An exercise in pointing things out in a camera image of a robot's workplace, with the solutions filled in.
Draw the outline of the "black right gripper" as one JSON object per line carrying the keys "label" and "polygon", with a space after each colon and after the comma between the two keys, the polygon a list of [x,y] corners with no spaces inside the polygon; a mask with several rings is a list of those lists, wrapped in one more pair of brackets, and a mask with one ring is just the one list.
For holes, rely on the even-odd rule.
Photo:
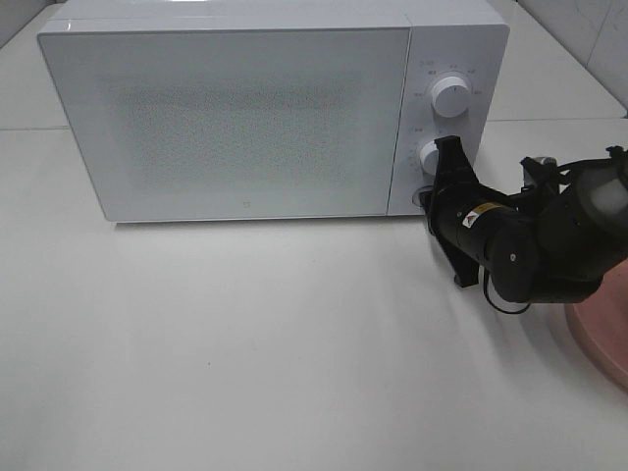
{"label": "black right gripper", "polygon": [[479,262],[518,259],[518,211],[509,198],[479,180],[461,138],[437,138],[439,162],[429,206],[430,229],[454,274],[454,283],[479,283]]}

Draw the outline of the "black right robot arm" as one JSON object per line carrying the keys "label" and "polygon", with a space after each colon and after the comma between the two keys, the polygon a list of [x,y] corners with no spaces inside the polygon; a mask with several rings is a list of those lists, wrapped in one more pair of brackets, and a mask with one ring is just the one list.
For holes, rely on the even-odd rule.
{"label": "black right robot arm", "polygon": [[526,157],[521,190],[505,194],[480,183],[459,137],[435,144],[435,180],[419,200],[459,287],[522,306],[578,303],[626,260],[625,148],[563,165]]}

